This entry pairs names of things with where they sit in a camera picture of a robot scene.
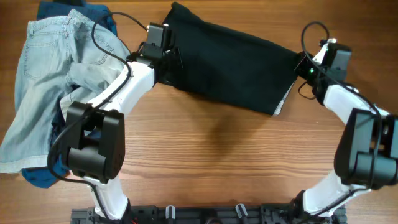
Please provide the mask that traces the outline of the black shorts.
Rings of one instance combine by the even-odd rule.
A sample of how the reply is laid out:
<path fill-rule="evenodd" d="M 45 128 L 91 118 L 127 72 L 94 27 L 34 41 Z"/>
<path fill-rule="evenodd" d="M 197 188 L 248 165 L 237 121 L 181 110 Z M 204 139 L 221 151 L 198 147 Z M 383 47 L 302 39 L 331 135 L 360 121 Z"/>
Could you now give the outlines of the black shorts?
<path fill-rule="evenodd" d="M 297 79 L 299 54 L 268 40 L 205 22 L 174 2 L 164 22 L 176 36 L 182 68 L 159 82 L 269 115 L 278 115 Z"/>

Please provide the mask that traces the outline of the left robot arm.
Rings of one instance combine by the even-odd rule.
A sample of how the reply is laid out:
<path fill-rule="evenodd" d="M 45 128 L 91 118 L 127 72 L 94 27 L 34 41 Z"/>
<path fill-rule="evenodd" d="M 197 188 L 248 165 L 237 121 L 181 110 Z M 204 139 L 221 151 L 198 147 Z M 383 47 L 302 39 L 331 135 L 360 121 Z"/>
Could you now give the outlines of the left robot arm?
<path fill-rule="evenodd" d="M 170 67 L 181 67 L 175 36 L 168 24 L 151 23 L 142 47 L 123 60 L 124 68 L 104 92 L 87 103 L 73 102 L 67 129 L 55 156 L 91 189 L 93 223 L 127 223 L 130 201 L 119 172 L 125 157 L 125 116 L 153 89 Z"/>

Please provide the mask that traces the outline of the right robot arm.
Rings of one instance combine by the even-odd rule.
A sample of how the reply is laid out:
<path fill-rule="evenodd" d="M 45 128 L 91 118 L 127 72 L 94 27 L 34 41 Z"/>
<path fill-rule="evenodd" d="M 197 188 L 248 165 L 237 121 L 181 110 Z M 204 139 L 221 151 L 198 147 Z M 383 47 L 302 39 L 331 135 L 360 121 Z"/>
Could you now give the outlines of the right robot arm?
<path fill-rule="evenodd" d="M 397 116 L 344 83 L 348 46 L 321 40 L 315 56 L 306 50 L 302 55 L 296 71 L 312 87 L 314 99 L 345 125 L 333 169 L 290 204 L 290 218 L 305 222 L 331 217 L 350 200 L 397 184 Z"/>

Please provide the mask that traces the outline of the light blue denim shorts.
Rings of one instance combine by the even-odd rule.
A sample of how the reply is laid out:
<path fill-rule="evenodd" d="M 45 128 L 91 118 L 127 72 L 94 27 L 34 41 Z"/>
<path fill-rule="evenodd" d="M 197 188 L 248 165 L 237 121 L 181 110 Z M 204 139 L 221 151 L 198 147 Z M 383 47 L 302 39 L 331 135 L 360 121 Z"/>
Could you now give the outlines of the light blue denim shorts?
<path fill-rule="evenodd" d="M 1 144 L 1 172 L 45 167 L 53 122 L 74 102 L 86 103 L 121 73 L 129 55 L 111 31 L 72 9 L 30 21 L 17 66 L 15 118 Z"/>

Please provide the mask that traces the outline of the dark blue garment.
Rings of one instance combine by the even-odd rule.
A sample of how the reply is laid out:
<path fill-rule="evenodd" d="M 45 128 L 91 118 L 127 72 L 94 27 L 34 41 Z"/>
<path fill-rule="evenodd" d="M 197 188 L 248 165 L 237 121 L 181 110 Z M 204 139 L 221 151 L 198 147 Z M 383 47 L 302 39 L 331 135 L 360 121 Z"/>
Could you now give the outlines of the dark blue garment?
<path fill-rule="evenodd" d="M 114 19 L 110 16 L 103 17 L 111 12 L 109 8 L 103 4 L 89 4 L 85 0 L 41 1 L 37 11 L 37 19 L 66 16 L 72 9 L 80 12 L 92 21 L 99 21 L 99 25 L 110 30 L 114 35 L 118 34 Z M 50 173 L 47 167 L 24 168 L 21 170 L 21 174 L 33 186 L 44 189 L 51 187 L 57 181 L 56 177 Z"/>

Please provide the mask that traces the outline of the left grey rail clip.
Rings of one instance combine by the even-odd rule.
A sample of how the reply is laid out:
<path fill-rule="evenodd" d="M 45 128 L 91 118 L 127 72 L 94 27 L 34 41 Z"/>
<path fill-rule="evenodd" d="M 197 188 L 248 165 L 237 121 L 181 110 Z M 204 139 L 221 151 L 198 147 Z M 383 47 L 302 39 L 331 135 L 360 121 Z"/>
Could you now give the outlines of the left grey rail clip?
<path fill-rule="evenodd" d="M 176 209 L 173 205 L 169 205 L 165 208 L 165 219 L 175 220 Z"/>

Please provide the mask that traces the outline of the grey rail clip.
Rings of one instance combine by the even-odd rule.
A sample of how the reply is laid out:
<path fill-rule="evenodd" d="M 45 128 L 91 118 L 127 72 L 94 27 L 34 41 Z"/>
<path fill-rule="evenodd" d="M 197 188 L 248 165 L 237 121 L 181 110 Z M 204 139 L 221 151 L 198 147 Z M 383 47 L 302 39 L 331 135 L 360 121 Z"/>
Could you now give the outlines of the grey rail clip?
<path fill-rule="evenodd" d="M 173 205 L 169 205 L 165 208 L 165 219 L 175 220 L 176 209 Z"/>
<path fill-rule="evenodd" d="M 236 213 L 238 215 L 240 224 L 248 224 L 248 213 L 244 204 L 239 203 L 235 206 Z"/>

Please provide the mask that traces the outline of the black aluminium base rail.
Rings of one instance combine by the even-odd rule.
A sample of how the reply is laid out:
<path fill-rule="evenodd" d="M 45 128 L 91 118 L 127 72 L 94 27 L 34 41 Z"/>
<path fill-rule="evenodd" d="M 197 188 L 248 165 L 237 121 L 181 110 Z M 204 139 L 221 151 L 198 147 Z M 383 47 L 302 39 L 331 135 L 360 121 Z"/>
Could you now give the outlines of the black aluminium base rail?
<path fill-rule="evenodd" d="M 165 219 L 165 208 L 156 206 L 131 206 L 126 211 L 125 217 L 115 223 L 240 223 L 235 207 L 180 207 L 175 208 L 175 220 Z M 255 207 L 246 207 L 248 223 L 300 223 L 305 216 L 289 216 L 288 204 L 264 204 Z M 70 223 L 107 223 L 106 219 L 95 214 L 94 207 L 86 209 L 73 209 Z M 331 217 L 319 217 L 303 223 L 348 223 L 344 206 L 334 211 Z"/>

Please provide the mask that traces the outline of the right grey rail clip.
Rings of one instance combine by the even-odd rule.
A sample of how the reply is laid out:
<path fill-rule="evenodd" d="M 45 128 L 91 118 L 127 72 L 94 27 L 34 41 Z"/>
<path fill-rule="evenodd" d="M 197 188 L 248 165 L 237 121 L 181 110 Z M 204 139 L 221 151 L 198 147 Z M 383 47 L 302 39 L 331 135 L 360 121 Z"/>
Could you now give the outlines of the right grey rail clip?
<path fill-rule="evenodd" d="M 248 224 L 248 213 L 244 204 L 239 203 L 235 206 L 236 213 L 238 215 L 240 224 Z"/>

